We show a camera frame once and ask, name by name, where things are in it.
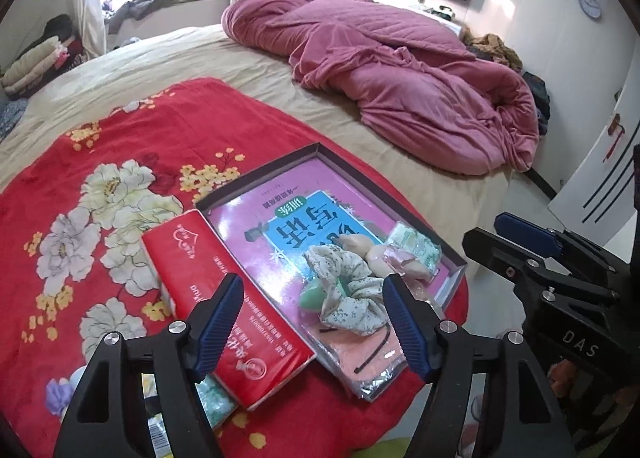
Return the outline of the green makeup sponge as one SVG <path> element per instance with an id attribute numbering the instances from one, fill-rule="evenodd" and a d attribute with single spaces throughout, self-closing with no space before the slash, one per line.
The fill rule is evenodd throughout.
<path id="1" fill-rule="evenodd" d="M 305 311 L 320 312 L 328 294 L 319 278 L 311 279 L 303 285 L 298 298 L 298 307 Z"/>

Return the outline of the brown clothes heap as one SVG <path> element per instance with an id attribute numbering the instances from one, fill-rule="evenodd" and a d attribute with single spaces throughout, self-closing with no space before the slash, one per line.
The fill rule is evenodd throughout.
<path id="1" fill-rule="evenodd" d="M 462 42 L 466 50 L 472 52 L 477 58 L 507 66 L 517 73 L 521 73 L 523 69 L 518 53 L 495 34 L 474 36 L 469 30 L 465 30 Z"/>

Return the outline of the pink bag with headband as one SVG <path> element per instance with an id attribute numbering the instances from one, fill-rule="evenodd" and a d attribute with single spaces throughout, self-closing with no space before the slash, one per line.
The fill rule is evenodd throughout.
<path id="1" fill-rule="evenodd" d="M 322 325 L 320 312 L 305 312 L 310 319 L 303 328 L 319 362 L 361 400 L 375 400 L 407 366 L 390 319 L 376 333 L 360 337 Z"/>

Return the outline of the blue patterned pillow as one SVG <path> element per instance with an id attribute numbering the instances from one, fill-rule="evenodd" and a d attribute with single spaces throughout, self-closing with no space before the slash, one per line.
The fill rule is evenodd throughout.
<path id="1" fill-rule="evenodd" d="M 27 105 L 28 101 L 25 99 L 8 101 L 1 104 L 0 142 L 2 142 L 20 122 L 26 111 Z"/>

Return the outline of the red floral blanket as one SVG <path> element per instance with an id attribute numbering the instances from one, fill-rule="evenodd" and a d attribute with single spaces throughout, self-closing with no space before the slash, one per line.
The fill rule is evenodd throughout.
<path id="1" fill-rule="evenodd" d="M 60 419 L 44 405 L 51 379 L 76 390 L 106 334 L 144 338 L 178 321 L 142 235 L 199 211 L 199 199 L 242 175 L 321 144 L 245 170 L 233 147 L 179 140 L 180 128 L 196 124 L 189 90 L 164 89 L 70 130 L 1 194 L 1 415 L 30 456 L 56 457 L 66 413 Z M 316 353 L 264 403 L 235 402 L 212 430 L 227 457 L 399 457 L 407 441 L 384 434 L 422 386 L 405 367 L 367 402 Z"/>

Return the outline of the round wall clock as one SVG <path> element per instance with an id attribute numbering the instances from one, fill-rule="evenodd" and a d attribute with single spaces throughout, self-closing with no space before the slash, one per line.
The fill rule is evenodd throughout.
<path id="1" fill-rule="evenodd" d="M 602 16 L 602 9 L 597 0 L 578 0 L 582 12 L 593 21 L 599 21 Z"/>

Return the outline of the light blue tissue pack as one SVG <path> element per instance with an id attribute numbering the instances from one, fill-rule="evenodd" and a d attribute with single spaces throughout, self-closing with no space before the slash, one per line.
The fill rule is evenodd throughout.
<path id="1" fill-rule="evenodd" d="M 205 377 L 195 388 L 212 429 L 221 426 L 238 407 L 231 395 L 213 376 Z"/>

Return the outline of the purple satin scrunchie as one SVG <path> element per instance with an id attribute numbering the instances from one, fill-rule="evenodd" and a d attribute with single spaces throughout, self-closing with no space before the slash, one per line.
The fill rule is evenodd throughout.
<path id="1" fill-rule="evenodd" d="M 51 379 L 46 386 L 44 405 L 55 417 L 62 419 L 74 394 L 73 385 L 65 378 Z"/>

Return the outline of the red cardboard box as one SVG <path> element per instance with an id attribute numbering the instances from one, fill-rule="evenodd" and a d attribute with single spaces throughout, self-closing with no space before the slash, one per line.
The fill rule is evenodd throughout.
<path id="1" fill-rule="evenodd" d="M 235 261 L 200 211 L 142 235 L 172 315 L 188 325 L 188 376 L 214 376 L 253 410 L 299 374 L 316 353 Z"/>

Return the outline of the pink crumpled duvet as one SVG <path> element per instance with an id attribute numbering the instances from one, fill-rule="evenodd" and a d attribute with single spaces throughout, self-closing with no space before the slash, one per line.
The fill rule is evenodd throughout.
<path id="1" fill-rule="evenodd" d="M 221 25 L 287 59 L 303 88 L 344 94 L 363 125 L 437 169 L 533 165 L 538 117 L 525 80 L 432 18 L 372 0 L 239 0 Z"/>

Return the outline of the folded clothes pile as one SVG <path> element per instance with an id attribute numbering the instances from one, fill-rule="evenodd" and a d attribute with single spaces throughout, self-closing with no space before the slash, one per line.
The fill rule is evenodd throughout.
<path id="1" fill-rule="evenodd" d="M 88 61 L 77 27 L 67 14 L 51 18 L 35 40 L 2 74 L 1 89 L 12 101 L 29 99 L 53 79 Z"/>

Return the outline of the dark tray with pink book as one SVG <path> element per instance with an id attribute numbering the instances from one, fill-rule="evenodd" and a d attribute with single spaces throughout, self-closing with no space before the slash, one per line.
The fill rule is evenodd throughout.
<path id="1" fill-rule="evenodd" d="M 375 244 L 387 245 L 388 234 L 400 221 L 442 249 L 431 282 L 402 276 L 413 296 L 442 311 L 464 275 L 462 256 L 446 241 L 321 144 L 242 175 L 199 199 L 196 207 L 236 262 L 311 346 L 303 328 L 310 315 L 298 307 L 303 285 L 317 278 L 304 258 L 311 246 L 342 248 L 336 239 L 347 234 L 366 235 Z"/>

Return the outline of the white floral scrunchie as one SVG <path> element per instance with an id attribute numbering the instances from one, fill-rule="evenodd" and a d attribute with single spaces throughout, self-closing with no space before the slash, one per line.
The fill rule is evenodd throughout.
<path id="1" fill-rule="evenodd" d="M 324 293 L 319 319 L 329 328 L 367 337 L 388 322 L 383 279 L 356 253 L 334 245 L 311 246 L 304 258 Z"/>

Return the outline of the beige bed sheet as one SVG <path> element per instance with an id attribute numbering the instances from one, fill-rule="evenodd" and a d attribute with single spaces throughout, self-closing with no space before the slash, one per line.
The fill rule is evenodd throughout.
<path id="1" fill-rule="evenodd" d="M 70 130 L 180 84 L 190 87 L 196 121 L 179 129 L 180 141 L 213 152 L 233 147 L 245 170 L 321 143 L 416 211 L 451 247 L 459 248 L 473 227 L 491 226 L 506 196 L 508 171 L 461 177 L 427 166 L 363 126 L 354 104 L 300 88 L 288 64 L 236 44 L 216 25 L 131 44 L 50 82 L 2 142 L 2 183 L 21 179 Z"/>

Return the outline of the pink teddy bear with crown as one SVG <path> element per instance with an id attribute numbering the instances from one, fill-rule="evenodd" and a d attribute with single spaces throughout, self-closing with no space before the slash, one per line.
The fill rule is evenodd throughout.
<path id="1" fill-rule="evenodd" d="M 366 235 L 340 235 L 336 242 L 344 250 L 356 253 L 366 261 L 372 274 L 376 277 L 385 278 L 392 274 L 398 274 L 424 282 L 431 282 L 434 277 L 434 272 L 413 253 L 392 245 L 375 244 Z"/>

